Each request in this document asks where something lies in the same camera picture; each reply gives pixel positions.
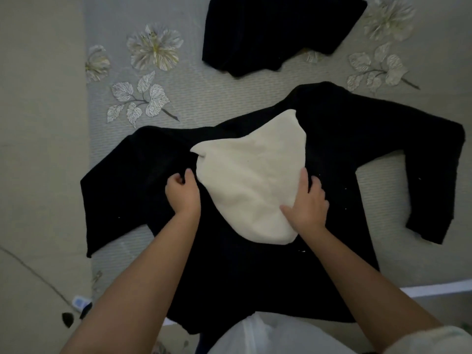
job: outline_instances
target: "hand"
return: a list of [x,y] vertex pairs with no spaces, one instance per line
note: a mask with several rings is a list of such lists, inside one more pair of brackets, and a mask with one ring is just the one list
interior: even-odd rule
[[329,202],[317,177],[311,177],[312,185],[308,191],[308,172],[304,167],[300,171],[300,182],[293,207],[280,205],[280,210],[300,236],[317,232],[325,228]]
[[176,214],[186,213],[200,217],[200,191],[192,170],[185,171],[185,184],[180,174],[174,174],[167,180],[166,196]]

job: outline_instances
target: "floor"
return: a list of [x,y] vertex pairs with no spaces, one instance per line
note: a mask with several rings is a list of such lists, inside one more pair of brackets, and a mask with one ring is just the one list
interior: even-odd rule
[[[0,1],[0,352],[58,353],[79,323],[61,320],[67,300],[91,296],[79,180],[89,168],[82,0]],[[472,294],[421,298],[446,323],[472,323]],[[355,325],[318,323],[353,349]],[[161,339],[192,353],[197,336],[178,325]]]

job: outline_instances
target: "forearm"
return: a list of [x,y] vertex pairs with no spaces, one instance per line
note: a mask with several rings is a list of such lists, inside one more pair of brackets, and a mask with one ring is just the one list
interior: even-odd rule
[[105,291],[62,350],[149,354],[172,302],[199,215],[176,214]]
[[302,236],[375,350],[442,324],[325,228]]

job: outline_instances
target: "person's left hand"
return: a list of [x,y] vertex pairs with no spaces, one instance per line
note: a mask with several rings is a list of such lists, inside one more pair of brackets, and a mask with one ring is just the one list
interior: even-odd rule
[[180,174],[172,175],[167,180],[166,196],[176,214],[186,213],[200,217],[200,191],[192,170],[185,171],[185,180]]

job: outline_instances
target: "white sleeve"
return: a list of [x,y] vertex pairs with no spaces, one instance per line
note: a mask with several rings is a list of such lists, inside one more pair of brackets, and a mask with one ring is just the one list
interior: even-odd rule
[[472,337],[465,330],[447,326],[407,335],[384,354],[472,354]]

